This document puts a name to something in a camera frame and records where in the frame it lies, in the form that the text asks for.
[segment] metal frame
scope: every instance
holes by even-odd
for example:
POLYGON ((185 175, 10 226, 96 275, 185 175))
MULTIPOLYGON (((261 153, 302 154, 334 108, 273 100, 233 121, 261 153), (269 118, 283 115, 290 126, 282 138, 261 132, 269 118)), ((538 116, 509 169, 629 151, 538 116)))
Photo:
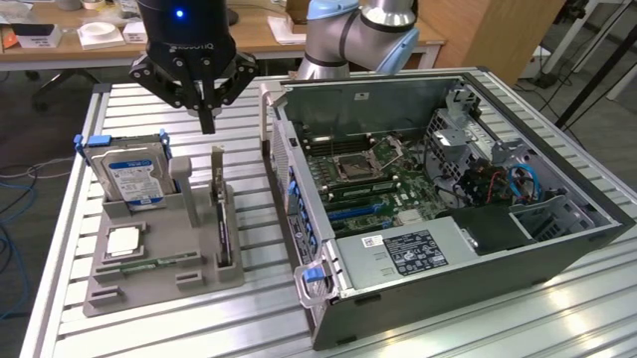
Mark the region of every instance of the metal frame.
MULTIPOLYGON (((637 194, 631 188, 490 73, 466 70, 624 212, 637 218, 637 194)), ((166 128, 173 133, 174 155, 194 158, 195 186, 210 180, 210 144, 225 146, 225 176, 237 190, 247 283, 237 289, 122 313, 83 317, 79 304, 91 266, 88 256, 99 224, 102 190, 76 159, 22 357, 401 357, 414 352, 481 357, 635 355, 636 229, 542 285, 334 350, 310 349, 310 331, 291 282, 261 159, 258 87, 275 79, 285 77, 254 81, 235 104, 225 108, 217 119, 219 131, 213 136, 198 134, 198 120, 134 84, 115 85, 110 94, 94 95, 84 134, 139 135, 166 128)), ((516 137, 516 130, 492 114, 493 110, 485 107, 482 119, 490 129, 501 138, 516 137)))

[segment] blue cable on floor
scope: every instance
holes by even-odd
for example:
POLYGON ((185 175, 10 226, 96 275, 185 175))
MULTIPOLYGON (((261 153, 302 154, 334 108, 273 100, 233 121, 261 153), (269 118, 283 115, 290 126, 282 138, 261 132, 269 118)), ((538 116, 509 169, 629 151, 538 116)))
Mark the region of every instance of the blue cable on floor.
POLYGON ((0 236, 0 241, 3 241, 7 246, 10 246, 10 249, 14 250, 15 256, 16 256, 16 261, 18 261, 18 269, 20 270, 20 276, 22 276, 22 297, 18 303, 10 308, 7 312, 4 312, 0 315, 0 321, 11 314, 14 311, 27 302, 27 299, 30 298, 30 279, 27 278, 27 270, 24 268, 24 261, 22 261, 22 255, 20 251, 16 248, 14 241, 11 238, 7 236, 7 232, 4 228, 2 229, 3 235, 0 236))
POLYGON ((20 277, 22 277, 22 297, 20 297, 20 300, 10 308, 10 310, 0 315, 0 321, 2 321, 11 313, 14 313, 14 311, 30 299, 30 279, 27 277, 27 270, 26 270, 26 266, 24 266, 24 261, 22 260, 22 254, 20 254, 20 251, 19 251, 16 245, 14 244, 14 240, 10 237, 10 232, 7 231, 7 229, 4 228, 3 225, 12 222, 34 206, 34 203, 36 201, 36 191, 30 186, 11 185, 11 184, 3 183, 3 182, 0 182, 0 186, 4 186, 6 188, 10 188, 10 189, 23 189, 23 190, 27 190, 30 192, 30 202, 27 203, 27 205, 14 215, 11 215, 8 218, 0 219, 0 242, 3 242, 6 244, 6 246, 10 248, 10 250, 12 250, 14 253, 15 253, 15 257, 16 257, 16 261, 18 261, 18 269, 20 271, 20 277))
POLYGON ((36 191, 30 186, 11 185, 3 182, 0 182, 0 186, 4 186, 6 188, 11 189, 23 189, 30 192, 30 202, 27 203, 27 205, 12 216, 6 219, 0 219, 0 224, 7 224, 8 222, 14 221, 22 214, 24 214, 24 212, 34 206, 34 203, 36 201, 36 191))

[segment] white paper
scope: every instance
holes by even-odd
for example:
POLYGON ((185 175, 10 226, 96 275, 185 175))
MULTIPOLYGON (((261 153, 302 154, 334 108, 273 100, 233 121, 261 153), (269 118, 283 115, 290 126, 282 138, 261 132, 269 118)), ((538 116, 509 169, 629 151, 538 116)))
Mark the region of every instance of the white paper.
POLYGON ((306 43, 306 34, 294 34, 287 27, 287 21, 282 17, 267 17, 271 34, 282 45, 295 45, 306 43))

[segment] sticker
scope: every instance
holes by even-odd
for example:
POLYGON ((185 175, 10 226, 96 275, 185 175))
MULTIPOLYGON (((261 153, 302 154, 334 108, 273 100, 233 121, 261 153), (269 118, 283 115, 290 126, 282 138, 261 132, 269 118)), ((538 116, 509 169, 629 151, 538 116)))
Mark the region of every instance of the sticker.
POLYGON ((356 101, 368 101, 369 99, 370 99, 370 93, 369 92, 354 93, 354 100, 356 101))
POLYGON ((362 240, 362 245, 366 248, 372 248, 374 246, 382 245, 382 235, 368 236, 368 237, 364 237, 361 240, 362 240))
POLYGON ((409 276, 449 264, 429 230, 384 240, 398 273, 409 276))
POLYGON ((365 194, 368 192, 370 192, 369 189, 354 190, 353 192, 342 193, 342 196, 346 197, 346 196, 352 196, 352 195, 365 194))
POLYGON ((377 190, 390 189, 393 186, 394 186, 394 183, 377 184, 373 186, 372 190, 376 192, 377 190))
POLYGON ((159 180, 151 176, 155 169, 151 160, 133 160, 108 164, 123 200, 129 204, 145 205, 163 199, 159 180))

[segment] wooden desk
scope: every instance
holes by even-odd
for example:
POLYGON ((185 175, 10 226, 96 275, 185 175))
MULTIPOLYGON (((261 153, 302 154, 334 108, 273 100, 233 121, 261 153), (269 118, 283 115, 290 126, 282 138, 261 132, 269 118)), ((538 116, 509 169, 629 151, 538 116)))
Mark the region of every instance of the wooden desk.
MULTIPOLYGON (((254 3, 271 10, 229 4, 239 13, 239 23, 230 28, 239 51, 254 54, 261 60, 302 57, 303 45, 281 45, 267 25, 269 16, 285 16, 283 9, 271 5, 267 0, 254 3)), ((58 48, 22 48, 19 45, 8 48, 0 54, 0 71, 130 66, 146 49, 146 45, 130 44, 86 51, 82 49, 76 29, 83 25, 82 19, 96 16, 98 12, 84 9, 63 11, 54 3, 36 3, 32 11, 40 22, 62 26, 66 32, 60 45, 58 48)), ((424 22, 418 22, 417 27, 421 30, 421 38, 414 52, 425 54, 420 67, 432 68, 445 41, 424 22)))

